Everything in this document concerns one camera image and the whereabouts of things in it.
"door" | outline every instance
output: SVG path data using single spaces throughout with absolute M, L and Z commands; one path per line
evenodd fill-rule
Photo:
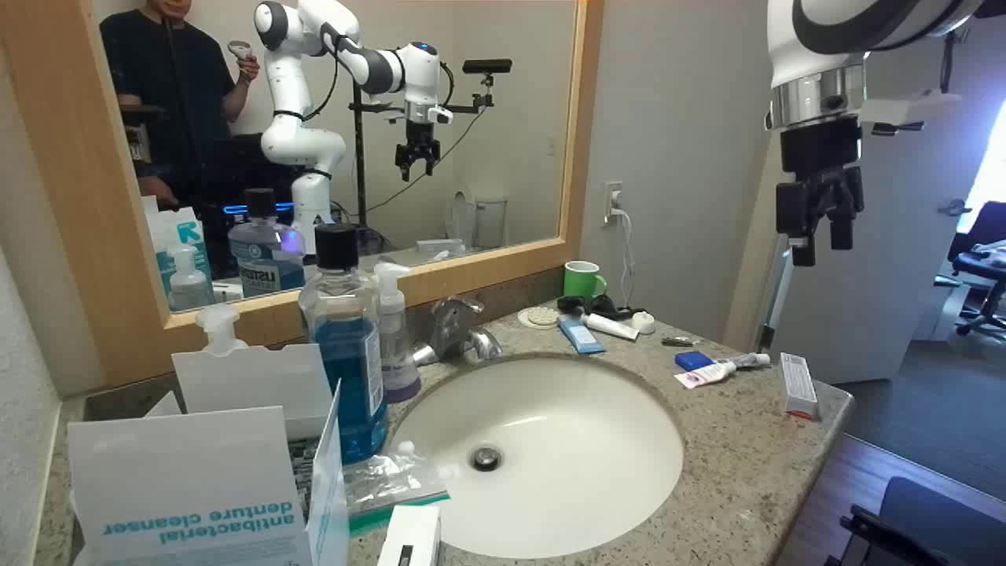
M 800 268 L 779 321 L 776 350 L 807 354 L 831 383 L 901 375 L 935 274 L 947 257 L 956 218 L 940 215 L 966 197 L 1006 100 L 1004 24 L 972 24 L 958 46 L 954 92 L 966 93 L 917 134 L 866 139 L 866 201 L 856 253 L 826 249 L 817 268 Z M 940 72 L 940 40 L 870 60 L 870 96 L 924 92 Z

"carpet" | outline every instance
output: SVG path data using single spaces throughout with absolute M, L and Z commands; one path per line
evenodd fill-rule
M 897 380 L 846 383 L 849 434 L 1006 500 L 1006 345 L 911 344 Z

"countertop edge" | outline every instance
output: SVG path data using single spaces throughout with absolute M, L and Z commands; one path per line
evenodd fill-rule
M 34 541 L 34 566 L 66 566 L 73 555 L 73 512 L 70 512 L 70 454 L 66 423 L 85 418 L 85 395 L 63 400 L 52 472 L 46 485 L 42 526 Z

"cup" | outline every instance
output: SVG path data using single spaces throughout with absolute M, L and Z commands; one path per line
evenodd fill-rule
M 599 300 L 603 297 L 607 279 L 594 260 L 566 260 L 563 297 L 566 300 Z

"wooden mirror frame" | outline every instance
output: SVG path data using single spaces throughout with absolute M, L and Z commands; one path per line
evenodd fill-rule
M 420 268 L 402 279 L 409 305 L 541 274 L 580 253 L 603 0 L 575 0 L 575 8 L 560 235 Z M 193 311 L 163 305 L 93 3 L 0 0 L 0 40 L 105 383 L 168 375 L 170 351 L 197 350 L 205 335 Z M 297 292 L 237 309 L 250 344 L 302 335 Z

